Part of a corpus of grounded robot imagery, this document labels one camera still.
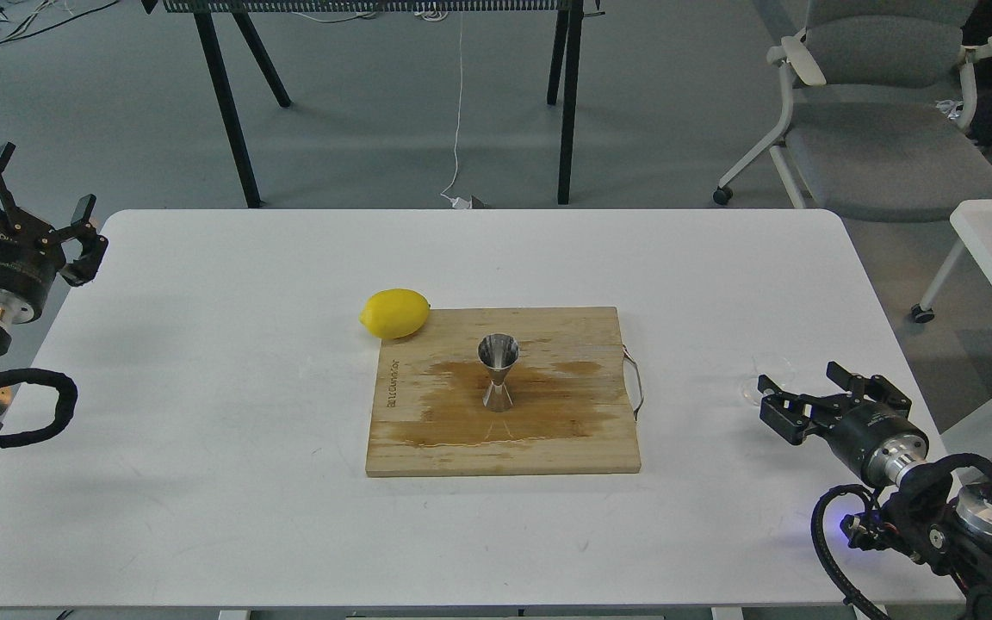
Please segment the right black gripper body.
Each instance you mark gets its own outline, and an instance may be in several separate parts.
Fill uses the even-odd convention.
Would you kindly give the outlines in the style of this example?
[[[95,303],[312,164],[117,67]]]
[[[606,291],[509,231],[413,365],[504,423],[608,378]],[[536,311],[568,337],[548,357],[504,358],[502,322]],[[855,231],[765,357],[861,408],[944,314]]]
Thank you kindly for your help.
[[[862,403],[820,431],[830,449],[873,489],[901,485],[910,468],[927,459],[926,433],[907,413],[881,403]]]

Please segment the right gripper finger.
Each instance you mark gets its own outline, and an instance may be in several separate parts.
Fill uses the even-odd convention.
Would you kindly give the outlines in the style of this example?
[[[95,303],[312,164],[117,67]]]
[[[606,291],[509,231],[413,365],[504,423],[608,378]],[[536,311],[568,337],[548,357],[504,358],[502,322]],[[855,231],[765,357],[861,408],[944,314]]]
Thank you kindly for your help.
[[[859,375],[842,368],[836,361],[830,361],[826,376],[855,400],[870,398],[875,403],[890,406],[897,413],[908,413],[912,408],[912,400],[882,375]]]
[[[846,416],[846,396],[815,397],[783,391],[768,375],[757,377],[759,419],[791,446],[807,436],[826,436]]]

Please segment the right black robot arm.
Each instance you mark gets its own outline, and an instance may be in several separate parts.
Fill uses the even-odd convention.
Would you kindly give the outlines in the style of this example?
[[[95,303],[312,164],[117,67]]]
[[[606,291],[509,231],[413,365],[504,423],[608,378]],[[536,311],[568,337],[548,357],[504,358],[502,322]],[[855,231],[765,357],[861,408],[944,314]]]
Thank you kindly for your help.
[[[964,617],[992,619],[992,461],[952,454],[930,462],[926,433],[910,423],[909,397],[884,376],[862,376],[836,362],[827,376],[839,392],[824,397],[784,391],[760,375],[760,419],[798,446],[809,436],[859,478],[832,487],[815,503],[810,535],[824,572],[844,604],[870,619],[886,613],[842,572],[824,534],[824,513],[843,495],[862,499],[840,530],[852,549],[893,549],[934,574],[952,577],[965,597]]]

